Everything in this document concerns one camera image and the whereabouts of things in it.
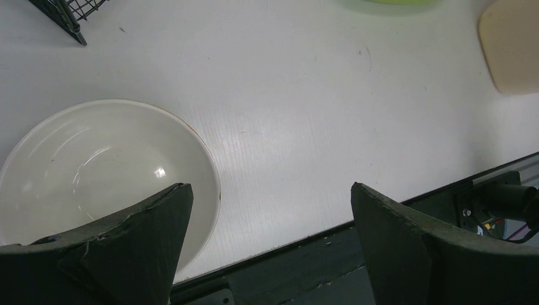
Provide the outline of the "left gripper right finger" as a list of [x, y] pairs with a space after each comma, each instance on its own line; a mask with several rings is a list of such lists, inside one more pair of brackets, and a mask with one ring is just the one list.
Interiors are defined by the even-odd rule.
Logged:
[[537, 304], [538, 249], [481, 236], [354, 183], [376, 304]]

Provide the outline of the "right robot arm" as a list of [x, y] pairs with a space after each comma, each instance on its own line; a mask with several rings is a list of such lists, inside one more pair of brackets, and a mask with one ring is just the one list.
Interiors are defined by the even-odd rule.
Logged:
[[538, 189], [531, 186], [494, 182], [476, 187], [457, 197], [464, 218], [490, 226], [499, 220], [525, 222], [530, 229], [538, 227]]

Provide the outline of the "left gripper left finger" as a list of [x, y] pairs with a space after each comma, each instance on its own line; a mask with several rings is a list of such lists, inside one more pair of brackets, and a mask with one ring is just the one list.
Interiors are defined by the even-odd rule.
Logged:
[[166, 304], [193, 206], [173, 184], [29, 245], [1, 247], [2, 304]]

